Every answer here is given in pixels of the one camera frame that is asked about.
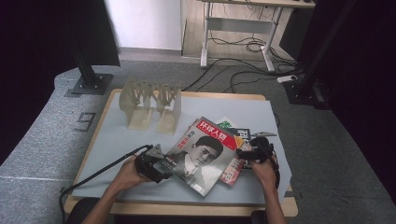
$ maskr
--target wall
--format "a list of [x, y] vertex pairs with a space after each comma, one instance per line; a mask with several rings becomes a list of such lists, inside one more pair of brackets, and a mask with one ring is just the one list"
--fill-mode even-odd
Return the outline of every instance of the wall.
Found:
[[181, 50], [181, 0], [106, 0], [119, 48]]

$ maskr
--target magazine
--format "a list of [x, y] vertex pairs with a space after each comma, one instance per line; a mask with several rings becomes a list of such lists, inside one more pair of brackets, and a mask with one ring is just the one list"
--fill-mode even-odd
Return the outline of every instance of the magazine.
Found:
[[[251, 140], [250, 129], [236, 128], [236, 125], [226, 117], [218, 120], [218, 125], [237, 136], [235, 139], [239, 137], [243, 140], [242, 142], [238, 140], [236, 141], [238, 148], [242, 150], [251, 150], [251, 146], [249, 144], [249, 141]], [[219, 177], [219, 180], [233, 186], [242, 169], [251, 169], [251, 166], [248, 161], [239, 159], [238, 156], [235, 156]]]
[[196, 120], [161, 160], [161, 165], [202, 196], [236, 155], [232, 133], [206, 118]]

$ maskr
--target magazine holder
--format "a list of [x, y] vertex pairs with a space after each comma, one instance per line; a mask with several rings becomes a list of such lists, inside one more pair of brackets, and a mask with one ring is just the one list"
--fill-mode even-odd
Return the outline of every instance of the magazine holder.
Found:
[[175, 134], [178, 119], [181, 114], [180, 87], [170, 88], [168, 85], [157, 85], [158, 96], [154, 97], [157, 102], [157, 112], [160, 120], [155, 131], [157, 133]]
[[153, 108], [151, 105], [152, 87], [146, 82], [137, 83], [129, 78], [120, 94], [120, 110], [125, 112], [128, 129], [147, 130]]

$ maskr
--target red magazine banner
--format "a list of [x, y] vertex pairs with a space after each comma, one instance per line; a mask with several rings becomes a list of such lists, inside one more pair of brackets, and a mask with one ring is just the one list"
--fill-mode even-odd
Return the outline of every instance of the red magazine banner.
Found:
[[227, 134], [217, 128], [216, 126], [207, 123], [204, 120], [201, 120], [196, 126], [199, 130], [203, 131], [204, 133], [219, 139], [219, 141], [226, 147], [229, 147], [232, 150], [236, 150], [236, 142], [233, 138], [233, 134]]

